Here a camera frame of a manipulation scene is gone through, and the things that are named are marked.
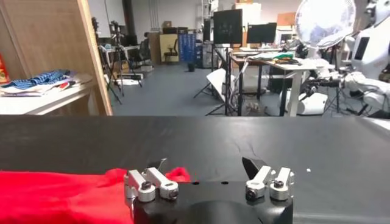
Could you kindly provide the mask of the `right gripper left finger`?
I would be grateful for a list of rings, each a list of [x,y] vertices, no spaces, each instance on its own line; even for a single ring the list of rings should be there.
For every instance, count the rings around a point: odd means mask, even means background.
[[[126,198],[137,198],[143,203],[149,203],[157,196],[165,200],[176,200],[179,184],[161,173],[165,161],[166,158],[151,162],[142,172],[136,169],[128,170],[124,175]]]

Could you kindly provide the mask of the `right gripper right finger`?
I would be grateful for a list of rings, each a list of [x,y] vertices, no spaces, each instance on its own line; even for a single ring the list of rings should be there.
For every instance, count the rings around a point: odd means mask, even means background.
[[[293,198],[294,172],[282,167],[277,172],[261,159],[241,158],[248,180],[246,181],[246,198],[254,201],[268,193],[271,200],[287,201]]]

